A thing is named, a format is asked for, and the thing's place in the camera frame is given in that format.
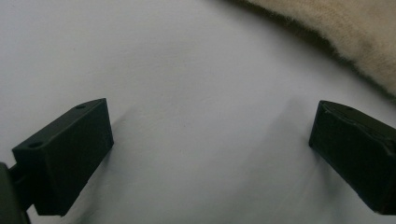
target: white surface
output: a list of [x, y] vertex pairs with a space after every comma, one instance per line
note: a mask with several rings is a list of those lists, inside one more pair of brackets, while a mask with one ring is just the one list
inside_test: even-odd
[[318, 101], [396, 126], [348, 69], [221, 0], [0, 3], [0, 158], [106, 97], [116, 144], [34, 223], [393, 223], [307, 145]]

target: beige fleece fabric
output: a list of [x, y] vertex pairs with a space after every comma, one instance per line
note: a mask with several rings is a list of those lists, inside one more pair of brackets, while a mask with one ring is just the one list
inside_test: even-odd
[[396, 96], [396, 0], [248, 0], [297, 20]]

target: screw hole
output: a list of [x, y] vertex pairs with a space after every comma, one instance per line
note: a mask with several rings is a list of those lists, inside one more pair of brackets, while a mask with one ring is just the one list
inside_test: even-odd
[[43, 142], [35, 142], [35, 143], [30, 144], [28, 147], [31, 147], [31, 148], [40, 147], [41, 145], [43, 145]]

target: fuzzy fabric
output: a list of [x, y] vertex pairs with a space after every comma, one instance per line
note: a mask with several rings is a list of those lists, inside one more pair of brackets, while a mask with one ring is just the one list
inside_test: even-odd
[[396, 96], [395, 0], [248, 0], [297, 20]]

